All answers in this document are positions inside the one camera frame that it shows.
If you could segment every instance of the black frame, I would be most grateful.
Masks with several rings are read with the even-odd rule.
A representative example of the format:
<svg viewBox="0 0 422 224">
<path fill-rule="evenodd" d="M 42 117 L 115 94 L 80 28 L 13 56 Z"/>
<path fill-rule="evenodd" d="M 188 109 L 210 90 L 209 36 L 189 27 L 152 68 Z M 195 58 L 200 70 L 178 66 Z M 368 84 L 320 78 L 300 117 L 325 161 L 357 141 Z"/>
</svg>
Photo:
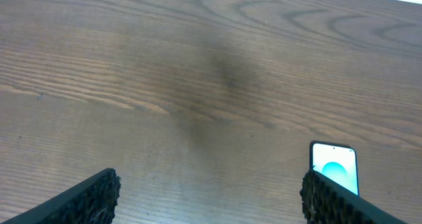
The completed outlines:
<svg viewBox="0 0 422 224">
<path fill-rule="evenodd" d="M 356 150 L 354 150 L 351 146 L 349 145 L 345 145 L 345 144 L 337 144 L 337 143 L 333 143 L 333 142 L 322 142 L 322 141 L 312 141 L 310 146 L 309 146 L 309 168 L 313 170 L 313 146 L 314 144 L 326 144 L 329 146 L 337 146 L 337 147 L 341 147 L 341 148 L 349 148 L 352 149 L 355 152 L 355 166 L 356 166 L 356 182 L 357 182 L 357 195 L 360 196 L 360 190 L 359 190 L 359 171 L 358 171 L 358 167 L 357 167 L 357 152 Z"/>
</svg>

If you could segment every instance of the wooden table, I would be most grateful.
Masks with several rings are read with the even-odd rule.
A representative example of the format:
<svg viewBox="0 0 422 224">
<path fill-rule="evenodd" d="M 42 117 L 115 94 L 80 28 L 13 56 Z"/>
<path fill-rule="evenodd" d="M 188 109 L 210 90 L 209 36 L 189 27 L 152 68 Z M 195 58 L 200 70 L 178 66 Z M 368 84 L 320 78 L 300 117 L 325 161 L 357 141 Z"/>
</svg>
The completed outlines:
<svg viewBox="0 0 422 224">
<path fill-rule="evenodd" d="M 304 223 L 319 139 L 421 223 L 421 19 L 390 0 L 0 0 L 0 221 L 114 167 L 114 223 Z"/>
</svg>

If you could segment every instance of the wooden surface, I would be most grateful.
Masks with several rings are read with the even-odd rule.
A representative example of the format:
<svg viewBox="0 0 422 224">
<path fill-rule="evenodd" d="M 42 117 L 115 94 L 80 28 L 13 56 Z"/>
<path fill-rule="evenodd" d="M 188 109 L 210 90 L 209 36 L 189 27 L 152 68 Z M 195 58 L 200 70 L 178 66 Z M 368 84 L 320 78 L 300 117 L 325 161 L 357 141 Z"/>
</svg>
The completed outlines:
<svg viewBox="0 0 422 224">
<path fill-rule="evenodd" d="M 116 223 L 303 223 L 322 138 L 357 148 L 364 198 L 420 223 L 421 19 L 390 0 L 0 0 L 0 221 L 116 167 Z"/>
</svg>

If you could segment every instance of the blue circle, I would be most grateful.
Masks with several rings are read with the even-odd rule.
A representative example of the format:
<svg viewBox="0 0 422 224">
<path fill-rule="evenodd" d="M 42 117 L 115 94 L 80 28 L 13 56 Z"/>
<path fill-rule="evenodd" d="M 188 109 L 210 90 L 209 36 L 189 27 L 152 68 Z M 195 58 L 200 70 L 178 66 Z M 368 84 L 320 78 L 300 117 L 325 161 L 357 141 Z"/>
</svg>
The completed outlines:
<svg viewBox="0 0 422 224">
<path fill-rule="evenodd" d="M 322 168 L 322 174 L 326 177 L 336 181 L 342 186 L 347 186 L 347 171 L 342 165 L 336 162 L 330 162 L 325 164 Z"/>
</svg>

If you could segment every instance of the card with blue circle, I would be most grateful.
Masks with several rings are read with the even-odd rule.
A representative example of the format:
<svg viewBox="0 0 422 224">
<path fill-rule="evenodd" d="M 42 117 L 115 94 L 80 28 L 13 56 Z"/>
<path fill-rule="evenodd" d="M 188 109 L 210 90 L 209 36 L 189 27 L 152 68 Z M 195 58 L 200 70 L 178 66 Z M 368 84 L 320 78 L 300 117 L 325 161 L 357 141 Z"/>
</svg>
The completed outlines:
<svg viewBox="0 0 422 224">
<path fill-rule="evenodd" d="M 311 161 L 315 171 L 359 195 L 356 152 L 335 144 L 313 143 Z"/>
</svg>

